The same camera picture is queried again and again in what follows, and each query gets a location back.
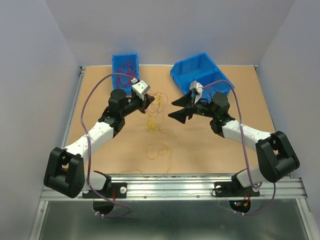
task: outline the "metal floor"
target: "metal floor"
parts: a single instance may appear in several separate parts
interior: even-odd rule
[[[251,212],[269,199],[253,199]],[[295,199],[276,199],[255,216],[227,211],[224,201],[136,201],[123,218],[95,216],[91,201],[50,201],[41,240],[306,240]]]

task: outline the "wooden table surface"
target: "wooden table surface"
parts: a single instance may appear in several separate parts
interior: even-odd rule
[[[140,78],[146,81],[154,92],[163,92],[168,96],[168,104],[163,111],[164,122],[159,131],[152,133],[147,127],[148,117],[139,111],[125,118],[125,126],[112,140],[108,141],[92,156],[92,170],[106,174],[207,174],[236,173],[246,167],[242,145],[233,140],[224,139],[214,134],[210,128],[210,118],[194,115],[186,124],[168,117],[168,113],[181,108],[172,106],[171,102],[182,96],[170,77],[172,66],[140,66]],[[266,132],[274,132],[269,111],[253,66],[220,66],[220,69],[235,86],[243,123]],[[84,134],[80,124],[80,113],[89,92],[96,83],[112,72],[111,66],[89,66],[86,68],[74,112],[68,144],[73,143]],[[106,79],[89,100],[84,123],[90,129],[108,105],[112,81]],[[229,114],[239,119],[235,98],[230,92]],[[160,123],[162,113],[156,118]],[[159,150],[166,145],[171,150]],[[256,153],[248,149],[250,165],[258,163]]]

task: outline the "white wall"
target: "white wall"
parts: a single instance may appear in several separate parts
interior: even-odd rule
[[[296,0],[263,56],[258,77],[275,128],[300,159],[308,205],[320,228],[320,1]]]
[[[46,0],[82,66],[137,52],[173,64],[207,52],[221,65],[258,64],[294,0]]]
[[[0,239],[29,239],[79,67],[43,0],[0,7]]]

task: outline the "screw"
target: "screw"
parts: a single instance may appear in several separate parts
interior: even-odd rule
[[[120,193],[125,194],[127,192],[127,188],[125,186],[120,187]]]
[[[221,186],[218,185],[218,186],[215,186],[214,190],[215,190],[217,193],[221,193],[222,191],[221,191],[220,188],[221,188]]]

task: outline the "blue plastic bin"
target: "blue plastic bin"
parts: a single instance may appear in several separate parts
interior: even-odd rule
[[[189,91],[190,83],[193,81],[206,86],[218,80],[226,80],[235,88],[205,52],[176,62],[170,75],[183,94]],[[204,89],[202,97],[211,102],[210,94],[213,96],[216,92],[221,92],[228,95],[230,90],[227,83],[220,82]]]
[[[139,63],[137,53],[112,55],[112,73],[129,74],[139,79]],[[131,94],[130,78],[126,76],[112,76],[113,89],[123,89],[127,95]]]

